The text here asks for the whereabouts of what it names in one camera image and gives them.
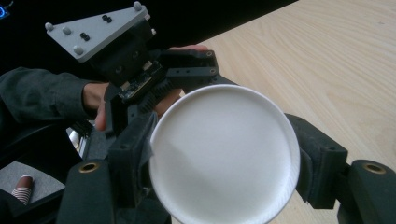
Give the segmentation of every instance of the dark sleeve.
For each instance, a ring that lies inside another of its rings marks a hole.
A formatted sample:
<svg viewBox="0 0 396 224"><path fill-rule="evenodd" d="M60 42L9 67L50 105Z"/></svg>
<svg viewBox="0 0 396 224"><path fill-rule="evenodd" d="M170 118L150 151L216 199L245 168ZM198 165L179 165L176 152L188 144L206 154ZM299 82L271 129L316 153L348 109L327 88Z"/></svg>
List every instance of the dark sleeve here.
<svg viewBox="0 0 396 224"><path fill-rule="evenodd" d="M19 123L92 119L82 102L83 88L89 82L68 73L20 67L0 76L0 96Z"/></svg>

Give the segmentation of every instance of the white mounting plate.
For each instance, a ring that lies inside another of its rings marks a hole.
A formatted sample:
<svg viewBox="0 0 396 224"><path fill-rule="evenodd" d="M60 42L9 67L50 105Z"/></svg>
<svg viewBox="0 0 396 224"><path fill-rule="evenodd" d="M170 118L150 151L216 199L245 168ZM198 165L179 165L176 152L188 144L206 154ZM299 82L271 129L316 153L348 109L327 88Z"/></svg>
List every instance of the white mounting plate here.
<svg viewBox="0 0 396 224"><path fill-rule="evenodd" d="M111 22L102 19L104 15L110 17ZM84 63L136 23L148 18L149 13L146 7L141 6L137 10L134 7L129 7L57 25L46 23L46 29L47 34L62 48L77 61ZM67 35L64 29L68 29L70 34ZM84 40L80 36L81 33L85 33L90 39L88 41Z"/></svg>

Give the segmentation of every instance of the table surface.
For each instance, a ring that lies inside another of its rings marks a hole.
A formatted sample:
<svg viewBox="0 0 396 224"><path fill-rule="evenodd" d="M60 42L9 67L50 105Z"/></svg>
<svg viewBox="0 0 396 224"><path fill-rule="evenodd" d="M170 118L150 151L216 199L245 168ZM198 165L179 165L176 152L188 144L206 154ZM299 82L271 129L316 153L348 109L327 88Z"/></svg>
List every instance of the table surface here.
<svg viewBox="0 0 396 224"><path fill-rule="evenodd" d="M396 1L300 0L203 42L223 76L396 170ZM337 223L294 193L271 223Z"/></svg>

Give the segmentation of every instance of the human hand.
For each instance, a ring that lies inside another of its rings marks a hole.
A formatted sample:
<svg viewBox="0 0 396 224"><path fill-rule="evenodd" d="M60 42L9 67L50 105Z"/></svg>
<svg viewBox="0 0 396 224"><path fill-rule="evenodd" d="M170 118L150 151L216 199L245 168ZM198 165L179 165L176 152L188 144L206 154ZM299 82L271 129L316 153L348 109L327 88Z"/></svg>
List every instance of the human hand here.
<svg viewBox="0 0 396 224"><path fill-rule="evenodd" d="M196 49L208 50L203 45L188 45L180 48L170 49ZM84 87L83 102L87 109L97 109L95 119L95 127L98 131L103 131L106 128L106 111L105 111L105 92L108 83L89 83ZM180 98L181 90L172 90L165 98L163 98L155 107L154 110L158 116L161 116L165 111Z"/></svg>

